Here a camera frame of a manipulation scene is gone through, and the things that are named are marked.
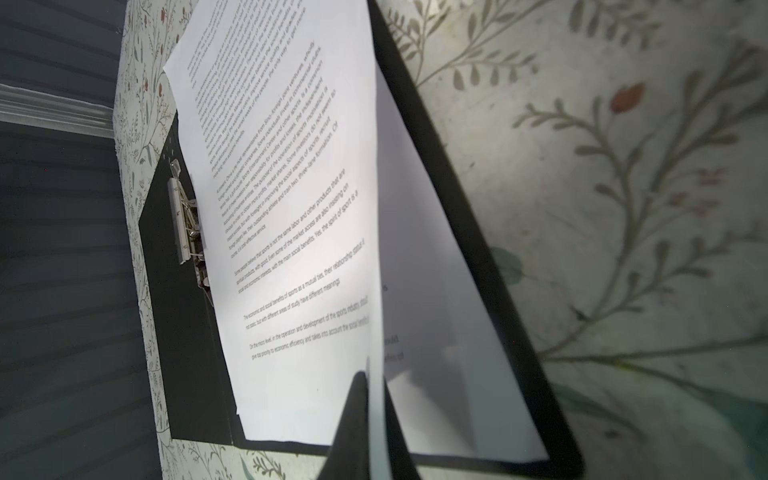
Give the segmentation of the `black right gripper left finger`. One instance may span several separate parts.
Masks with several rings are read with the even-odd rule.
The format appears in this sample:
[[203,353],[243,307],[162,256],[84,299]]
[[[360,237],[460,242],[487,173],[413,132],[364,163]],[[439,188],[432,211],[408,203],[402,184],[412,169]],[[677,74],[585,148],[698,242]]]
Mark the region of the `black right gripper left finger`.
[[358,371],[352,378],[339,424],[318,480],[368,480],[368,382]]

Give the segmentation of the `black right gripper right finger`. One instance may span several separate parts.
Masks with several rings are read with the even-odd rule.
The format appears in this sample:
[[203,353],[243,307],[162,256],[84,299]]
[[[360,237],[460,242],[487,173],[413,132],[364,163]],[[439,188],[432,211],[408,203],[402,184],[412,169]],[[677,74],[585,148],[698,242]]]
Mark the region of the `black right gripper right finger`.
[[385,424],[391,477],[394,480],[420,480],[404,438],[387,385],[384,385]]

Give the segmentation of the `printed paper sheet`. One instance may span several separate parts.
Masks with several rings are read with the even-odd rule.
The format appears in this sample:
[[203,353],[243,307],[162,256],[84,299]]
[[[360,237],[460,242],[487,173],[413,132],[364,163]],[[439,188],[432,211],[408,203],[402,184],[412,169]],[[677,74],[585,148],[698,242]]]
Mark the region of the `printed paper sheet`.
[[432,182],[377,82],[385,376],[411,452],[510,463],[547,452]]
[[377,65],[364,1],[200,1],[165,65],[244,437],[330,449],[381,416]]

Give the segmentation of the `black white file folder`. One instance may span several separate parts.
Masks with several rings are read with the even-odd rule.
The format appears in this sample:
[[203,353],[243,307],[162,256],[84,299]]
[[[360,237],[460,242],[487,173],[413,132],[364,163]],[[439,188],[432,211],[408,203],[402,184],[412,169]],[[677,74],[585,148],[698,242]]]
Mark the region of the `black white file folder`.
[[[384,79],[393,96],[547,452],[544,460],[510,463],[421,455],[408,448],[413,462],[417,470],[427,465],[471,472],[577,478],[584,470],[582,455],[536,358],[504,279],[385,25],[380,8],[373,1],[364,2],[370,13],[377,65],[376,85],[379,79]],[[252,442],[244,437],[235,414],[234,397],[223,359],[198,205],[180,146],[177,107],[161,158],[162,163],[154,173],[139,228],[172,437],[250,450],[321,455],[326,461],[329,450],[325,446]],[[385,376],[379,248],[379,181],[377,192],[382,294],[382,334],[378,359],[383,365],[383,380],[378,393],[381,416],[372,427],[370,437],[374,443],[373,454],[385,455],[388,460],[386,471],[373,479],[393,479],[385,424],[384,385],[388,384]]]

